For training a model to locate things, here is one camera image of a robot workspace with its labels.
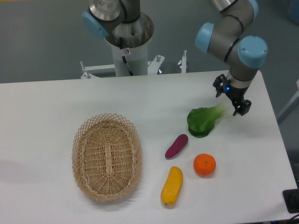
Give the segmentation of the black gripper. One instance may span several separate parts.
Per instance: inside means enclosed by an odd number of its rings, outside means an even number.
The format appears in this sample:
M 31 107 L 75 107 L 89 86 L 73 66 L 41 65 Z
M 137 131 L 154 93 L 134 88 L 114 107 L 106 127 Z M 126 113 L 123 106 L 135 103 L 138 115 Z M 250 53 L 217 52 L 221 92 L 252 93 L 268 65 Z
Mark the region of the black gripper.
M 219 75 L 213 82 L 213 87 L 216 90 L 215 97 L 219 97 L 225 93 L 226 96 L 232 101 L 235 108 L 233 116 L 239 114 L 241 116 L 249 112 L 252 102 L 244 99 L 248 87 L 237 88 L 231 84 L 231 80 L 227 80 L 224 74 Z

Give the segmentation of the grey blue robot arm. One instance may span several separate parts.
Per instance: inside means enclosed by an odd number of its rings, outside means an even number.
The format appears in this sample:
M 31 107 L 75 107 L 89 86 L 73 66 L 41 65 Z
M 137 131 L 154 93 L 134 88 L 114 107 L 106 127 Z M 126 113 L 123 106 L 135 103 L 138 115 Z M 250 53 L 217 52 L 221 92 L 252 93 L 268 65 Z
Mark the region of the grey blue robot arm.
M 218 24 L 203 24 L 195 45 L 230 66 L 228 73 L 218 76 L 213 86 L 217 96 L 225 94 L 231 100 L 235 114 L 244 115 L 251 107 L 244 94 L 268 52 L 262 38 L 242 37 L 258 14 L 258 4 L 255 0 L 215 0 L 213 4 L 222 18 Z M 111 46 L 117 76 L 157 74 L 161 60 L 148 63 L 148 43 L 154 25 L 141 12 L 140 1 L 92 0 L 81 18 L 95 37 Z

